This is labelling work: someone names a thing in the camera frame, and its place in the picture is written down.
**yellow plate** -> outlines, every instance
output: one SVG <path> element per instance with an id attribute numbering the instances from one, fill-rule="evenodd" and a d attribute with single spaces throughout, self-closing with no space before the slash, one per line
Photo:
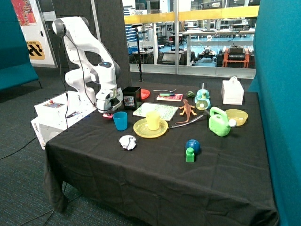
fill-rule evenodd
<path id="1" fill-rule="evenodd" d="M 163 135 L 166 130 L 168 129 L 168 123 L 160 119 L 159 129 L 157 130 L 149 130 L 146 118 L 141 119 L 136 122 L 133 126 L 134 131 L 137 135 L 144 137 L 144 138 L 155 138 Z"/>
<path id="2" fill-rule="evenodd" d="M 225 112 L 227 114 L 228 119 L 234 119 L 236 121 L 237 126 L 242 126 L 249 117 L 249 115 L 246 112 L 238 109 L 229 109 Z"/>

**glass window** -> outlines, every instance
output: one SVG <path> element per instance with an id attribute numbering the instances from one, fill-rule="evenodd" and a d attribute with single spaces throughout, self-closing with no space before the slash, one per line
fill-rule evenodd
<path id="1" fill-rule="evenodd" d="M 144 72 L 255 76 L 253 37 L 260 0 L 132 2 L 125 16 L 131 71 L 139 71 L 141 63 Z M 142 23 L 139 49 L 135 23 Z"/>

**yellow railing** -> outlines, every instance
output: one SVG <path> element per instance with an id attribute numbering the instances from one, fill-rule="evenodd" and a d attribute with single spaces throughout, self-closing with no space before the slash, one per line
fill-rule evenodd
<path id="1" fill-rule="evenodd" d="M 227 18 L 238 18 L 238 17 L 257 17 L 258 10 L 259 10 L 259 6 L 248 6 L 248 7 L 218 8 L 218 9 L 179 12 L 179 21 L 227 19 Z M 174 21 L 174 18 L 175 18 L 174 12 L 172 12 L 172 13 L 125 16 L 124 21 L 125 24 L 136 24 L 136 23 L 145 24 L 145 23 Z"/>

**blue cup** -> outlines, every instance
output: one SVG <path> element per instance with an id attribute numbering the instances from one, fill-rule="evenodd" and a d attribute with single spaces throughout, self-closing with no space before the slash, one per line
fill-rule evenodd
<path id="1" fill-rule="evenodd" d="M 117 130 L 123 131 L 123 130 L 127 129 L 127 113 L 126 112 L 114 113 L 113 120 L 114 120 Z"/>

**green watering can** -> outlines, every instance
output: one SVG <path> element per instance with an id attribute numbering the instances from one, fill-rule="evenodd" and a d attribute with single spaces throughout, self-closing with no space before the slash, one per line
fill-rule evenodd
<path id="1" fill-rule="evenodd" d="M 218 107 L 210 109 L 209 129 L 220 137 L 226 136 L 231 127 L 236 126 L 234 119 L 228 120 L 227 114 Z"/>

